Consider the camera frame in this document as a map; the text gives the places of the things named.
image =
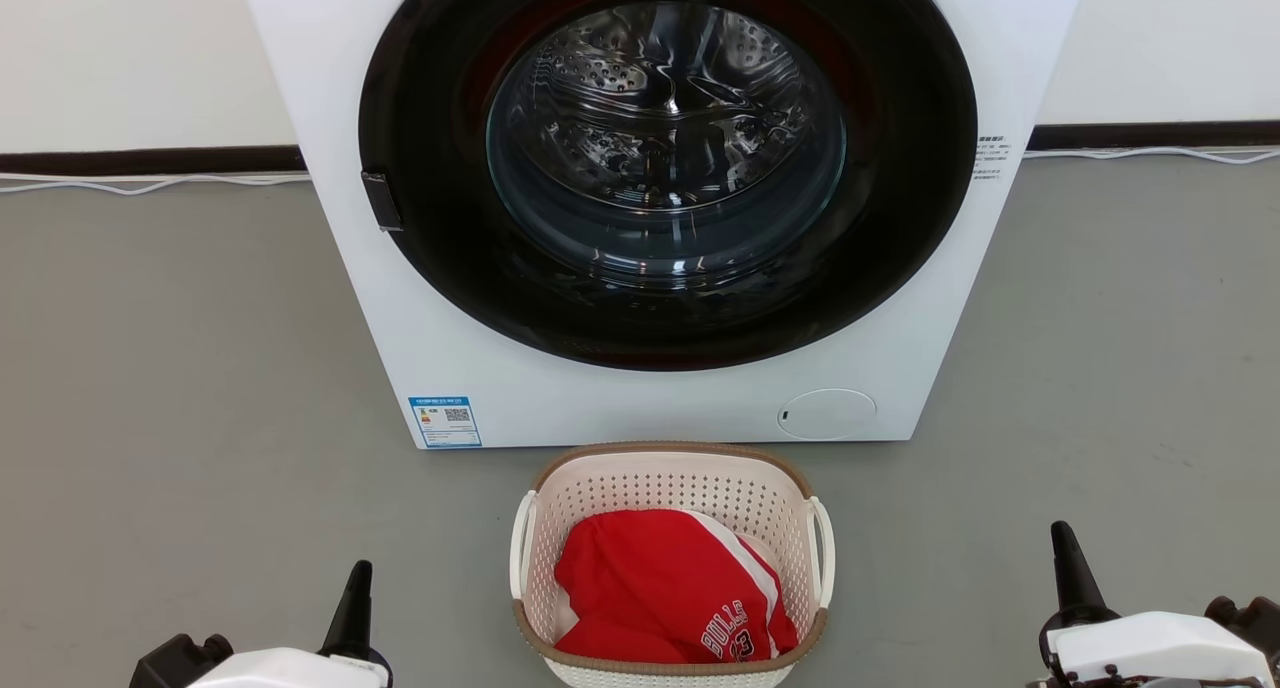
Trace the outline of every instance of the power cord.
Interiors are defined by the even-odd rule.
[[[1231,155],[1252,153],[1248,159],[1230,159]],[[1206,152],[1199,150],[1184,150],[1184,147],[1144,147],[1143,150],[1046,150],[1027,151],[1024,160],[1037,159],[1093,159],[1115,160],[1133,159],[1137,155],[1183,155],[1188,159],[1212,160],[1225,165],[1252,165],[1263,160],[1280,159],[1280,150],[1258,152],[1257,150],[1220,150]],[[105,191],[118,196],[142,196],[145,193],[163,191],[179,183],[232,183],[233,185],[266,187],[284,185],[284,183],[311,182],[307,174],[291,174],[291,176],[134,176],[134,178],[72,178],[67,176],[24,176],[24,174],[0,173],[0,182],[27,182],[26,185],[0,187],[0,193],[23,193],[27,191],[45,191],[45,188],[90,188],[91,191]],[[109,185],[115,183],[151,183],[141,188],[118,188]]]

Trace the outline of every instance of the white plastic basket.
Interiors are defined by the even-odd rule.
[[[684,509],[721,520],[762,549],[782,583],[795,651],[768,661],[663,665],[557,651],[556,583],[568,532],[600,512]],[[827,510],[776,457],[716,442],[614,442],[580,448],[549,465],[516,512],[511,597],[516,623],[547,665],[576,688],[772,688],[818,642],[836,578]]]

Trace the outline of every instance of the clothes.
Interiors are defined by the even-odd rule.
[[[796,647],[777,574],[699,512],[608,512],[556,565],[577,624],[556,647],[632,662],[758,661]]]

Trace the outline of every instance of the basket handle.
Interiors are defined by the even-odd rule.
[[[538,515],[538,506],[534,499],[536,491],[525,494],[516,510],[516,524],[511,528],[511,556],[508,565],[508,578],[511,579],[511,597],[521,600],[525,596],[525,587],[529,584],[529,551],[534,546],[534,517]]]
[[[809,533],[809,550],[814,567],[814,586],[822,587],[818,605],[823,609],[831,607],[831,597],[836,591],[836,536],[831,528],[831,515],[827,515],[827,506],[822,505],[818,496],[809,497],[809,518],[812,519]],[[818,559],[818,542],[822,538],[822,560]]]

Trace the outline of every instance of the white washing machine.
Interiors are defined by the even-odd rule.
[[[420,448],[911,437],[1078,0],[250,0]]]

